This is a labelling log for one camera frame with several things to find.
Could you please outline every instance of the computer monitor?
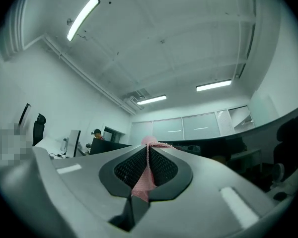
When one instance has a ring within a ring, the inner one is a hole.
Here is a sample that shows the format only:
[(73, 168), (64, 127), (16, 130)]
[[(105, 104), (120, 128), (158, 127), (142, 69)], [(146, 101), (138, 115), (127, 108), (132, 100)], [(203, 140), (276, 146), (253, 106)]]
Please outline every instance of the computer monitor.
[(66, 156), (68, 156), (68, 157), (76, 156), (76, 150), (77, 150), (79, 136), (80, 136), (80, 130), (73, 130), (73, 129), (71, 130)]
[(94, 138), (90, 149), (90, 155), (110, 152), (110, 151), (118, 150), (128, 146), (130, 145), (124, 145), (124, 144), (119, 144), (119, 143), (114, 143), (114, 142)]
[(31, 109), (31, 105), (27, 103), (25, 105), (25, 108), (23, 110), (23, 113), (21, 115), (21, 118), (20, 118), (20, 121), (19, 121), (19, 124), (18, 124), (20, 128), (23, 128), (23, 126), (25, 124), (25, 120), (26, 120), (26, 118), (27, 118), (27, 116), (30, 112), (30, 109)]

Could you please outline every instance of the fluorescent ceiling light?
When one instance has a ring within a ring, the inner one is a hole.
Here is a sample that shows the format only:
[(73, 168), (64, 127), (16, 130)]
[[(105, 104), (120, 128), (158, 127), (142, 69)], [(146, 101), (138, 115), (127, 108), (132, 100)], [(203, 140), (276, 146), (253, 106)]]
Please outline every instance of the fluorescent ceiling light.
[(138, 105), (143, 105), (143, 104), (147, 104), (150, 102), (155, 102), (155, 101), (161, 101), (161, 100), (165, 100), (167, 97), (165, 95), (159, 96), (159, 97), (155, 97), (155, 98), (151, 98), (145, 101), (139, 101), (137, 102)]
[(232, 83), (232, 80), (225, 80), (217, 83), (197, 86), (197, 92), (212, 89), (212, 88), (217, 88), (221, 86), (227, 86), (227, 85), (230, 85), (231, 83)]
[(67, 35), (67, 38), (69, 41), (71, 41), (74, 38), (74, 35), (78, 31), (80, 25), (84, 22), (84, 20), (87, 18), (87, 16), (91, 13), (91, 11), (98, 6), (100, 3), (100, 0), (89, 0), (89, 2), (85, 5), (83, 10), (79, 13), (76, 20), (74, 21), (73, 25), (71, 26), (69, 33)]

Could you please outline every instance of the window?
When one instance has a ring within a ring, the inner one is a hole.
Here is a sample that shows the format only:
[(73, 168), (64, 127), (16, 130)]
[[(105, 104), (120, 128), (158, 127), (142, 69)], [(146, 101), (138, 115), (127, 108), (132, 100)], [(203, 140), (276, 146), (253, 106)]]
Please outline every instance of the window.
[(229, 112), (227, 110), (221, 110), (217, 111), (216, 115), (219, 123), (221, 136), (228, 136), (234, 134), (234, 128)]
[(158, 141), (183, 140), (182, 119), (154, 121), (152, 134)]
[(152, 135), (152, 121), (133, 122), (130, 130), (130, 145), (140, 145), (145, 136)]
[(184, 117), (185, 140), (205, 139), (220, 136), (218, 122), (214, 113)]

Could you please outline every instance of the chair backrest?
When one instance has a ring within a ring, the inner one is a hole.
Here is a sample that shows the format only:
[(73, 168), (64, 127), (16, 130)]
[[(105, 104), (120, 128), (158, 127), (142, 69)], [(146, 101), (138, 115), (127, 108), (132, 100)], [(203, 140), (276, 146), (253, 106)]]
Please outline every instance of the chair backrest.
[(43, 139), (44, 124), (40, 124), (37, 121), (33, 126), (33, 146)]
[(43, 139), (45, 123), (46, 123), (46, 119), (44, 115), (39, 113), (39, 116), (33, 125), (33, 146), (35, 146), (38, 142), (40, 142)]
[(298, 117), (280, 126), (277, 140), (281, 143), (274, 149), (274, 163), (285, 166), (285, 179), (298, 168)]

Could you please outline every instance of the cable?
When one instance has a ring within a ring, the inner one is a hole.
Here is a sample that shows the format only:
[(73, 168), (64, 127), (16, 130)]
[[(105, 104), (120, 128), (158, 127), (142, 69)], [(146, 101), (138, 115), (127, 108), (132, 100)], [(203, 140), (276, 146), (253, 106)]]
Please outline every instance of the cable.
[(86, 36), (82, 36), (82, 35), (80, 35), (80, 34), (77, 34), (78, 36), (80, 36), (81, 38), (85, 38), (86, 39)]

